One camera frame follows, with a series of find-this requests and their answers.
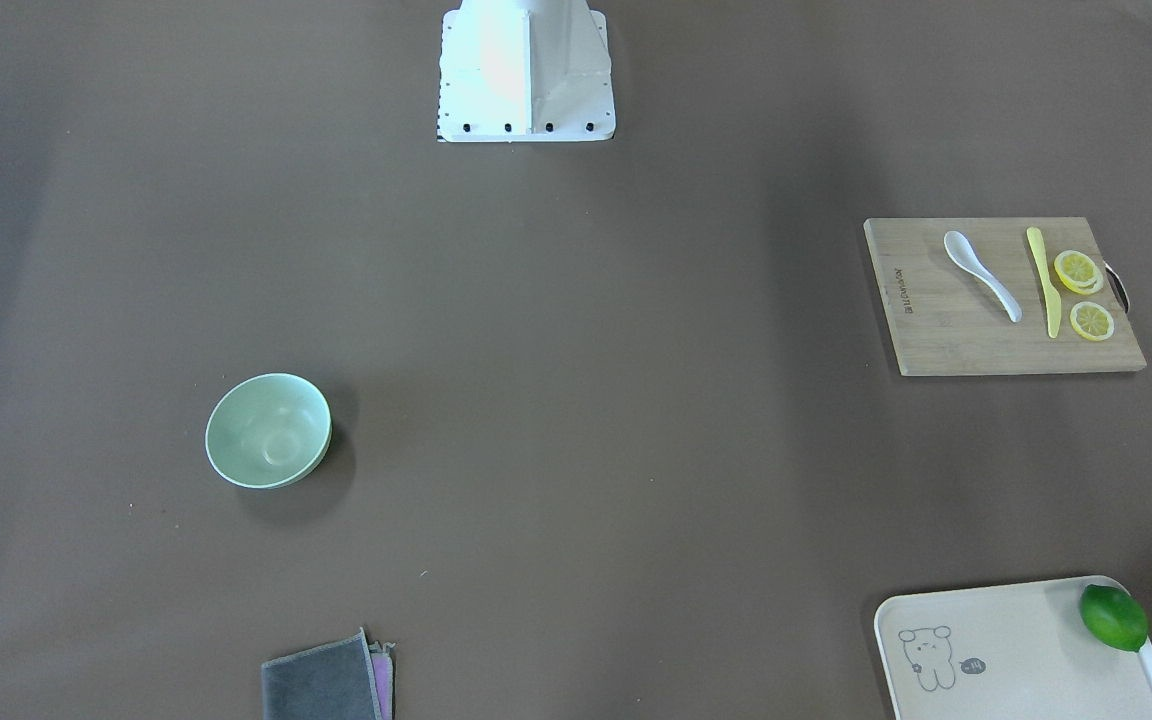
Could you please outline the light green bowl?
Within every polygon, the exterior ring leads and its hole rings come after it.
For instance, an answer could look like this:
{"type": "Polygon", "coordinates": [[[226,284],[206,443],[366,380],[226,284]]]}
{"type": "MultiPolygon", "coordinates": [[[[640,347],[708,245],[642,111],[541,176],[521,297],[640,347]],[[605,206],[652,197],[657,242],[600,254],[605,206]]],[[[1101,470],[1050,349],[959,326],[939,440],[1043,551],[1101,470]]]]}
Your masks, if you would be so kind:
{"type": "Polygon", "coordinates": [[[204,450],[209,464],[238,488],[282,488],[306,478],[329,450],[329,402],[314,382],[268,373],[238,382],[212,409],[204,450]]]}

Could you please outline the white ceramic spoon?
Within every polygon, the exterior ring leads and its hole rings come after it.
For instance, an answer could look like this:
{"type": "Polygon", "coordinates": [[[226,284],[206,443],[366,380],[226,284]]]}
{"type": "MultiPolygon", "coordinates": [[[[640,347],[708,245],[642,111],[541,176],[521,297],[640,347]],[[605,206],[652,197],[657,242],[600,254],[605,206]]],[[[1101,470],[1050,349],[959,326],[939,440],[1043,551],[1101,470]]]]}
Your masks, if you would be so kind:
{"type": "Polygon", "coordinates": [[[948,256],[948,259],[954,263],[958,270],[969,275],[973,275],[978,279],[980,283],[986,286],[996,301],[1000,302],[1007,318],[1009,318],[1011,324],[1020,324],[1023,319],[1023,310],[1021,310],[1020,302],[1015,300],[1014,295],[1009,288],[1005,286],[996,278],[995,274],[987,268],[986,265],[978,258],[977,251],[975,251],[972,241],[970,241],[963,232],[946,232],[943,236],[943,247],[948,256]]]}

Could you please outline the grey folded cloth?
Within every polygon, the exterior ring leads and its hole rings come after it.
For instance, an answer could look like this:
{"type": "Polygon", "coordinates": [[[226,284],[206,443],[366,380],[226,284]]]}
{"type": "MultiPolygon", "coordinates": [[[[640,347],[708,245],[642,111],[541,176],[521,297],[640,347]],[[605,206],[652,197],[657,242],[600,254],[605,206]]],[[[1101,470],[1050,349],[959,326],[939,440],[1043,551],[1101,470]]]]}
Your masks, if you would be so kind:
{"type": "Polygon", "coordinates": [[[265,719],[393,719],[394,644],[353,637],[262,664],[265,719]]]}

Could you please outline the bamboo cutting board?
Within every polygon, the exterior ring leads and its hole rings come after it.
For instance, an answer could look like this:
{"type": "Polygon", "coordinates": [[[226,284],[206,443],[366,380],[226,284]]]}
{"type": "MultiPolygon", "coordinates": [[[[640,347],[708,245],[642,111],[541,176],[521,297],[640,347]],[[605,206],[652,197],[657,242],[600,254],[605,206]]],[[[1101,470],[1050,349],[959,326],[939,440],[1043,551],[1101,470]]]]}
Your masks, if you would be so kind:
{"type": "Polygon", "coordinates": [[[1043,233],[1048,259],[1078,251],[1096,264],[1102,251],[1083,217],[870,218],[870,262],[900,372],[904,376],[1023,376],[1139,372],[1146,357],[1111,288],[1093,293],[1115,331],[1079,338],[1069,323],[1048,332],[1041,278],[1026,232],[1043,233]],[[961,270],[945,249],[948,232],[965,234],[975,255],[1018,301],[1011,323],[996,293],[961,270]]]}

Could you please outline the yellow plastic knife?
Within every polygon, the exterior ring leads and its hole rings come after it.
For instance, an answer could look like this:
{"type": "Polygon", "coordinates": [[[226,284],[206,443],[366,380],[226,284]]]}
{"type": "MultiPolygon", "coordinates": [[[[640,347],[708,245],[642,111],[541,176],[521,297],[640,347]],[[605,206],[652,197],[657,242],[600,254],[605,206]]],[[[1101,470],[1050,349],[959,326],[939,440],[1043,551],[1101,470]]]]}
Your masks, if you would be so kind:
{"type": "Polygon", "coordinates": [[[1052,282],[1048,252],[1046,242],[1044,242],[1041,228],[1036,227],[1036,225],[1029,225],[1029,227],[1026,227],[1026,242],[1030,256],[1032,256],[1032,260],[1036,266],[1039,287],[1041,287],[1043,291],[1043,305],[1044,314],[1046,314],[1047,336],[1051,338],[1051,340],[1056,340],[1056,338],[1059,338],[1062,323],[1062,300],[1060,293],[1056,290],[1055,283],[1052,282]]]}

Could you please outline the upper lemon slice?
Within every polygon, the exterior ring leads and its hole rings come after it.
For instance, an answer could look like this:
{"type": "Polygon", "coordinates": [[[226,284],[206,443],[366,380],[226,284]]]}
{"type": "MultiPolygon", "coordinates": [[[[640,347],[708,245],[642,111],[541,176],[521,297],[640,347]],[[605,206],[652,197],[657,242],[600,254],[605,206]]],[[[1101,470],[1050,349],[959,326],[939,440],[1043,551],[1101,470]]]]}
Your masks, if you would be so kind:
{"type": "Polygon", "coordinates": [[[1052,263],[1053,272],[1068,290],[1091,296],[1105,287],[1105,274],[1091,256],[1076,250],[1066,250],[1052,263]]]}

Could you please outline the lemon slice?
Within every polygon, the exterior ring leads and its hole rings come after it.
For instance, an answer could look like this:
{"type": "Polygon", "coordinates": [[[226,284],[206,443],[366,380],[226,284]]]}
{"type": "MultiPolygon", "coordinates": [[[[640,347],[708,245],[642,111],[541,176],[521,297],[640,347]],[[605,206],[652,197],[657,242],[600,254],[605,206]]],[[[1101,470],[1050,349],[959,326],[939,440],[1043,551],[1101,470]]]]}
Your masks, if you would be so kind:
{"type": "Polygon", "coordinates": [[[1052,263],[1053,272],[1068,290],[1091,296],[1105,287],[1105,274],[1091,256],[1076,250],[1066,250],[1052,263]]]}
{"type": "Polygon", "coordinates": [[[1092,301],[1082,301],[1071,306],[1069,323],[1079,338],[1092,342],[1111,340],[1116,331],[1111,310],[1092,301]]]}

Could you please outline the lower lemon slice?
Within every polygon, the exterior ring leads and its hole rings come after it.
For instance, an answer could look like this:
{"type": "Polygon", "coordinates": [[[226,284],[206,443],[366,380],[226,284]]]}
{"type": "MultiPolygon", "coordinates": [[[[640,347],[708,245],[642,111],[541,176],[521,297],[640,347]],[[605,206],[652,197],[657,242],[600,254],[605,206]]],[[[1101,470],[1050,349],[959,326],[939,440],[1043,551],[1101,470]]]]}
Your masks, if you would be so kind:
{"type": "Polygon", "coordinates": [[[1111,310],[1092,301],[1082,301],[1071,306],[1069,323],[1079,338],[1092,342],[1111,340],[1116,331],[1111,310]]]}

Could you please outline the beige cartoon tray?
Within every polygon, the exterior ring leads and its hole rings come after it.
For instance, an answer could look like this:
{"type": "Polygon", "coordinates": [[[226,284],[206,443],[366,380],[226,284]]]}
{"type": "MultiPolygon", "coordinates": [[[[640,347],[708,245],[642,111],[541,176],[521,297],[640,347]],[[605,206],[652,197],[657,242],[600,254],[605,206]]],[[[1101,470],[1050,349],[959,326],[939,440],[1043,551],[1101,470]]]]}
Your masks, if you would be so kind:
{"type": "Polygon", "coordinates": [[[1115,650],[1079,615],[1102,575],[897,594],[873,629],[899,719],[1152,719],[1152,644],[1115,650]]]}

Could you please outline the green lime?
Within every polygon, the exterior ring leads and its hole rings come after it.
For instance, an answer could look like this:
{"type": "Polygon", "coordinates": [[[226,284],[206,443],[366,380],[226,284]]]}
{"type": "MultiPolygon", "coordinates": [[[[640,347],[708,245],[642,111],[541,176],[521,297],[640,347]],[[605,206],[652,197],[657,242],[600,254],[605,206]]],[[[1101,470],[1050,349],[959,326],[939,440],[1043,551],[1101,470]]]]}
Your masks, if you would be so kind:
{"type": "Polygon", "coordinates": [[[1087,632],[1107,647],[1138,653],[1149,641],[1146,611],[1124,589],[1087,584],[1078,611],[1087,632]]]}

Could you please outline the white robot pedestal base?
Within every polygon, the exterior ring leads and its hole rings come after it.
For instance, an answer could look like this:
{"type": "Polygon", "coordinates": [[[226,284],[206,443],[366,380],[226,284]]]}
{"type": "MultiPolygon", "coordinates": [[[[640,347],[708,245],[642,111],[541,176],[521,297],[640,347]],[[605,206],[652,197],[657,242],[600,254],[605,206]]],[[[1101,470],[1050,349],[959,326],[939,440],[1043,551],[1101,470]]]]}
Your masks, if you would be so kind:
{"type": "Polygon", "coordinates": [[[435,141],[609,141],[608,23],[585,1],[463,1],[442,17],[435,141]]]}

